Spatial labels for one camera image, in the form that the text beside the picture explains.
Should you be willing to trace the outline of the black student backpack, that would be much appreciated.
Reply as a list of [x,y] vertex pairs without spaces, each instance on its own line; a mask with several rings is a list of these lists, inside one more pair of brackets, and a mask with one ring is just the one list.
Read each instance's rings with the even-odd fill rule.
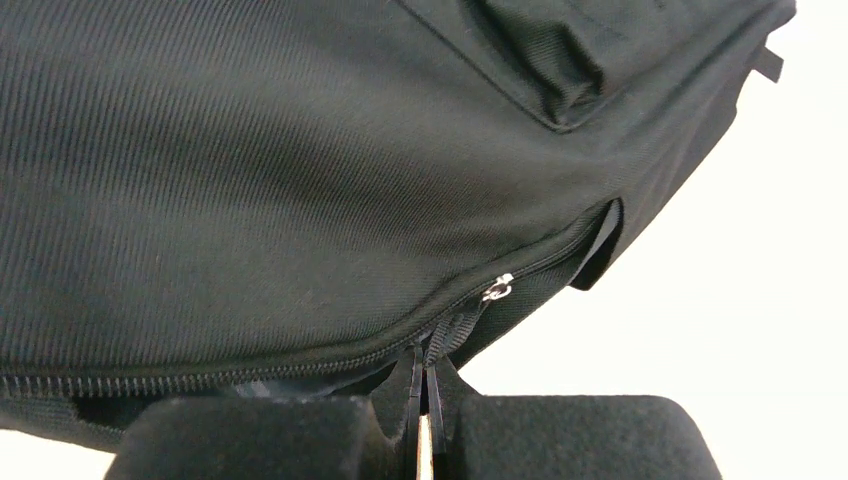
[[589,289],[792,1],[5,1],[1,426],[464,364]]

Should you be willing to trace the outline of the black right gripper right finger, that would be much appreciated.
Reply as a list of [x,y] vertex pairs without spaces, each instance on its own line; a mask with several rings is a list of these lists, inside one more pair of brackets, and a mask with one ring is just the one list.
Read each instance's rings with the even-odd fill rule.
[[427,367],[437,479],[719,479],[694,420],[652,395],[488,396]]

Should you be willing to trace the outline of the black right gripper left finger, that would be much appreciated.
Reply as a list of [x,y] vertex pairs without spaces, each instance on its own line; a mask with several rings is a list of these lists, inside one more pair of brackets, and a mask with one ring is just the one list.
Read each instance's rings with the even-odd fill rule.
[[423,352],[369,396],[194,397],[149,407],[108,479],[413,479]]

